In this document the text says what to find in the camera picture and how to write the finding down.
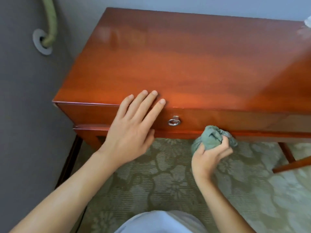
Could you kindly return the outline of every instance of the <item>cloth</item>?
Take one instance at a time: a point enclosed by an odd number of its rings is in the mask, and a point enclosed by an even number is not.
[[[192,155],[199,148],[201,142],[203,142],[205,150],[209,150],[220,145],[222,142],[222,135],[229,138],[229,144],[231,147],[238,145],[236,139],[234,139],[234,137],[229,132],[224,131],[216,126],[209,125],[205,127],[202,135],[193,142],[191,146]]]
[[[181,211],[151,211],[138,214],[115,233],[207,233],[196,217]]]

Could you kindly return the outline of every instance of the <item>baseboard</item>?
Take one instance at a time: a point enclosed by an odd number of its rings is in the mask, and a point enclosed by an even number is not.
[[[62,169],[62,172],[60,173],[59,179],[57,181],[57,184],[55,186],[55,189],[59,187],[62,183],[64,183],[71,175],[72,169],[75,165],[76,159],[78,157],[81,144],[82,144],[82,138],[76,136],[72,147],[70,149],[69,155],[66,159],[66,162],[64,164],[64,167]]]

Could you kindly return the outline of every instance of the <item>person's left arm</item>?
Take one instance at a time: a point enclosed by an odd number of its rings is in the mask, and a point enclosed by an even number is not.
[[[102,147],[67,181],[46,197],[11,233],[66,233],[105,181],[123,164],[147,151],[154,140],[150,130],[165,105],[161,99],[146,115],[157,97],[144,90],[135,99],[126,97]]]

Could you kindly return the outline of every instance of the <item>green carpet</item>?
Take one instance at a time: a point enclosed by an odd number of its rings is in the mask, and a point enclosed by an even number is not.
[[[146,154],[119,168],[88,204],[78,233],[114,232],[151,210],[181,210],[218,232],[192,176],[191,143],[156,139]],[[311,144],[289,145],[297,159],[311,154]],[[73,172],[91,154],[84,143]],[[240,142],[215,172],[223,194],[258,233],[311,232],[311,167],[272,173],[286,162],[276,143]]]

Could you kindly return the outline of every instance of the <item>crumpled cloth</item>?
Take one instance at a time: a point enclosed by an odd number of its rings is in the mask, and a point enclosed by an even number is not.
[[[197,138],[191,146],[191,153],[192,155],[196,152],[199,148],[201,142],[203,142],[205,146],[205,150],[209,150],[215,148],[216,146],[220,145],[222,142],[222,135],[229,138],[229,145],[231,147],[235,147],[238,145],[236,139],[227,131],[224,131],[216,126],[206,126],[202,135]]]

